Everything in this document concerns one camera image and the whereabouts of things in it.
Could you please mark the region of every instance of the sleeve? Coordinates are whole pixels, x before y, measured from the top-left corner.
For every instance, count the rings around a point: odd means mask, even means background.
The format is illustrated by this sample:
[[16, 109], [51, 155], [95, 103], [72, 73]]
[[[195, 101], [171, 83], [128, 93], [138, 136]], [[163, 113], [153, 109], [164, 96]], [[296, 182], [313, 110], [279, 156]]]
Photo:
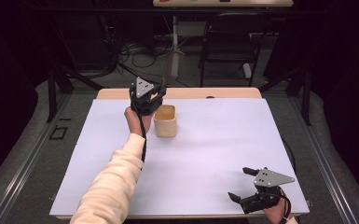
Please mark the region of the sleeve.
[[70, 223], [123, 223], [144, 165], [140, 159], [144, 142], [143, 137], [131, 133], [123, 148], [113, 152], [111, 161], [82, 196]]
[[286, 222], [286, 224], [297, 224], [297, 221], [296, 221], [295, 217], [292, 217]]

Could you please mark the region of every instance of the equipment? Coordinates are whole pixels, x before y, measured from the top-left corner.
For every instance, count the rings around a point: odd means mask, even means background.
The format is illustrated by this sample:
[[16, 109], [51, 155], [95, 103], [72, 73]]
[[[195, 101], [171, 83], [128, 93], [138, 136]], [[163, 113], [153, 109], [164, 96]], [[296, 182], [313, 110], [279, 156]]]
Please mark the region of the equipment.
[[131, 109], [140, 116], [151, 115], [162, 105], [162, 97], [166, 92], [164, 80], [160, 85], [155, 85], [138, 77], [136, 85], [132, 83], [130, 87]]
[[288, 202], [288, 210], [284, 217], [290, 214], [290, 201], [284, 196], [282, 189], [279, 185], [294, 182], [293, 177], [282, 175], [267, 168], [262, 170], [253, 170], [247, 167], [242, 168], [243, 172], [248, 175], [255, 175], [255, 187], [257, 192], [254, 196], [241, 199], [240, 196], [233, 193], [228, 193], [229, 198], [234, 202], [241, 205], [245, 214], [259, 211], [265, 208], [271, 208], [278, 204], [281, 198]]

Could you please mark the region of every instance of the chair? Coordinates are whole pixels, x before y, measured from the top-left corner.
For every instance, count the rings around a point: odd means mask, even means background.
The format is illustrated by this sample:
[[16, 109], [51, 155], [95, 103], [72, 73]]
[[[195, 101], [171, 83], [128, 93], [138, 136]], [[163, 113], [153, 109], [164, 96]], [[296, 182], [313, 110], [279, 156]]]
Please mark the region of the chair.
[[239, 63], [240, 68], [245, 63], [252, 63], [252, 75], [248, 84], [252, 86], [261, 42], [270, 26], [269, 18], [260, 14], [226, 12], [212, 16], [205, 25], [199, 63], [200, 86], [203, 87], [203, 80], [207, 78], [204, 77], [205, 62]]

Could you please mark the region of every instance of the cable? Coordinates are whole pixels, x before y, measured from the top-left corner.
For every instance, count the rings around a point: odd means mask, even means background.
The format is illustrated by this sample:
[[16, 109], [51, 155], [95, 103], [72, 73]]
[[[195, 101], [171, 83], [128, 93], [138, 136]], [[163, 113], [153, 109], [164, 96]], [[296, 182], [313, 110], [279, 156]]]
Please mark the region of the cable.
[[150, 66], [152, 66], [152, 65], [156, 62], [156, 58], [157, 58], [157, 56], [153, 54], [153, 55], [152, 55], [152, 57], [153, 57], [152, 63], [151, 63], [151, 64], [147, 64], [147, 65], [141, 66], [141, 65], [135, 64], [135, 61], [134, 61], [135, 55], [137, 55], [137, 54], [133, 54], [133, 55], [132, 55], [131, 63], [132, 63], [135, 67], [137, 67], [137, 68], [147, 68], [147, 67], [150, 67]]
[[94, 79], [94, 78], [97, 78], [97, 77], [104, 77], [104, 76], [107, 76], [109, 75], [110, 73], [114, 72], [116, 69], [116, 66], [113, 66], [113, 67], [108, 67], [106, 68], [105, 70], [103, 70], [101, 73], [98, 73], [98, 74], [94, 74], [94, 75], [83, 75], [83, 77], [86, 77], [88, 79]]
[[135, 77], [140, 77], [141, 79], [147, 81], [147, 82], [151, 82], [151, 83], [158, 83], [156, 81], [153, 80], [149, 80], [147, 78], [141, 77], [138, 74], [136, 74], [132, 68], [129, 68], [127, 65], [123, 64], [123, 63], [119, 63], [118, 64], [119, 67], [123, 68], [124, 70], [126, 70], [127, 72], [129, 72], [130, 74], [134, 75]]
[[142, 149], [142, 162], [145, 162], [145, 157], [146, 157], [146, 130], [145, 130], [145, 126], [144, 126], [144, 121], [142, 120], [142, 115], [139, 114], [136, 106], [135, 106], [135, 103], [133, 102], [132, 100], [132, 95], [133, 95], [133, 90], [134, 90], [134, 87], [131, 87], [130, 88], [130, 99], [131, 99], [131, 108], [133, 108], [135, 110], [135, 113], [136, 113], [136, 116], [138, 117], [139, 119], [139, 123], [141, 124], [141, 131], [142, 131], [142, 137], [145, 139], [145, 142], [144, 142], [144, 147]]
[[283, 219], [282, 219], [281, 223], [286, 223], [286, 221], [288, 221], [287, 218], [289, 217], [290, 213], [292, 212], [292, 204], [290, 203], [290, 200], [285, 196], [283, 189], [281, 187], [278, 187], [278, 189], [281, 191], [280, 195], [269, 194], [269, 193], [266, 193], [265, 195], [272, 196], [272, 197], [279, 197], [279, 198], [284, 199]]
[[289, 153], [290, 156], [292, 157], [292, 161], [293, 161], [293, 170], [295, 171], [295, 174], [297, 174], [297, 165], [296, 165], [296, 158], [295, 158], [295, 154], [293, 153], [292, 148], [290, 148], [289, 144], [287, 144], [287, 142], [281, 137], [284, 145], [287, 147], [287, 149], [289, 149]]
[[162, 75], [157, 75], [157, 74], [151, 74], [151, 73], [146, 73], [146, 72], [142, 72], [142, 71], [138, 71], [136, 69], [133, 69], [131, 67], [128, 67], [128, 69], [132, 70], [132, 72], [135, 72], [135, 73], [141, 73], [141, 74], [144, 74], [144, 75], [148, 75], [148, 76], [152, 76], [152, 77], [162, 77]]
[[178, 82], [179, 84], [184, 85], [185, 87], [189, 87], [187, 84], [183, 83], [182, 81], [179, 81], [178, 79], [176, 79], [175, 81]]

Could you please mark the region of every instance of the cup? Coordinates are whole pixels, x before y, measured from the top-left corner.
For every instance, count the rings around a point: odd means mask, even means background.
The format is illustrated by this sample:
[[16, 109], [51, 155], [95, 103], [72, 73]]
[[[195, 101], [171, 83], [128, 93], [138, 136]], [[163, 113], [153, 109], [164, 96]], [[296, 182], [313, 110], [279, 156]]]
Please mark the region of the cup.
[[176, 136], [176, 107], [161, 105], [154, 116], [155, 130], [158, 137]]

